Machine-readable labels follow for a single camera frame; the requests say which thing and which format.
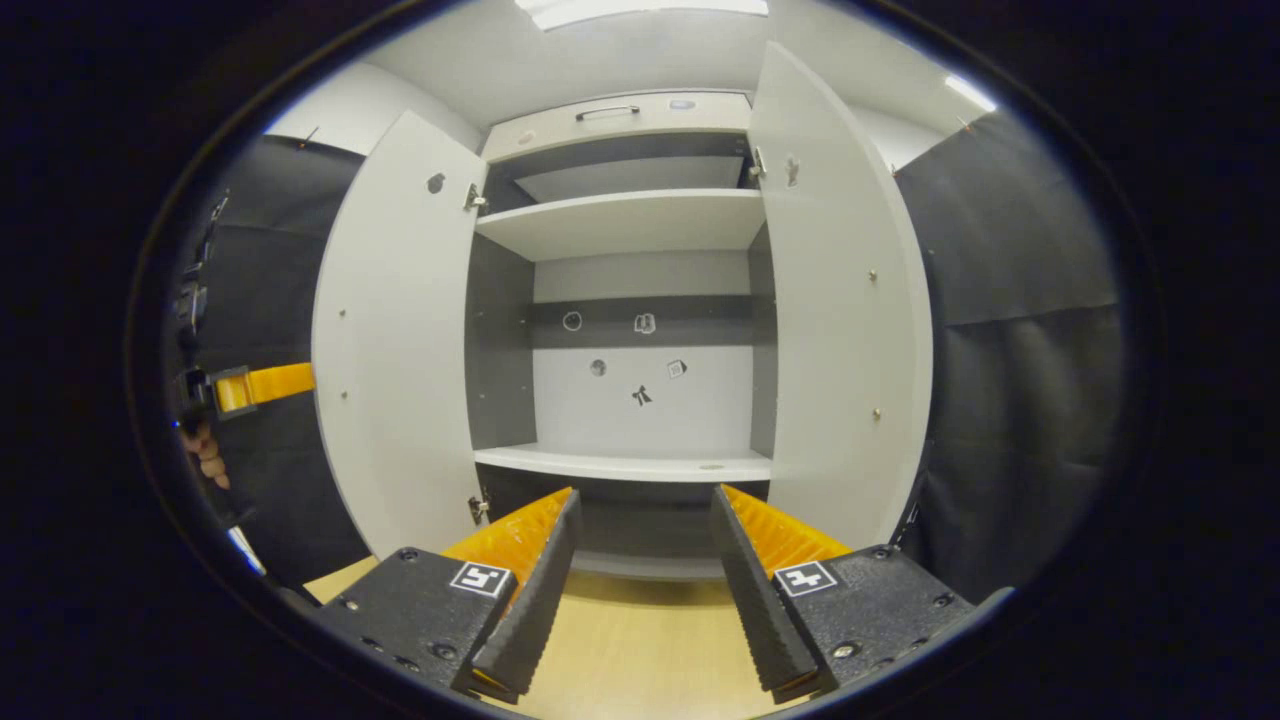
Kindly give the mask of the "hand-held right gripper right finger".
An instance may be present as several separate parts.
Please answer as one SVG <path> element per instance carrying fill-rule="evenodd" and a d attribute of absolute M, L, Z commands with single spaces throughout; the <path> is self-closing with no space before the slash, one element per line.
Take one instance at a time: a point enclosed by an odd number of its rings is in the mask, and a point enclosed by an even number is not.
<path fill-rule="evenodd" d="M 851 550 L 730 486 L 710 534 L 776 703 L 860 691 L 968 632 L 975 607 L 893 544 Z"/>

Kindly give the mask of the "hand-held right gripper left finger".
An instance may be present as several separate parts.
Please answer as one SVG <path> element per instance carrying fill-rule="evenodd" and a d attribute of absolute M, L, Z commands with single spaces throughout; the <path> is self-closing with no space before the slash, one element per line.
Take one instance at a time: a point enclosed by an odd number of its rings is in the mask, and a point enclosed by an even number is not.
<path fill-rule="evenodd" d="M 581 495 L 564 487 L 443 552 L 392 552 L 316 621 L 416 685 L 515 705 L 544 655 L 581 529 Z"/>

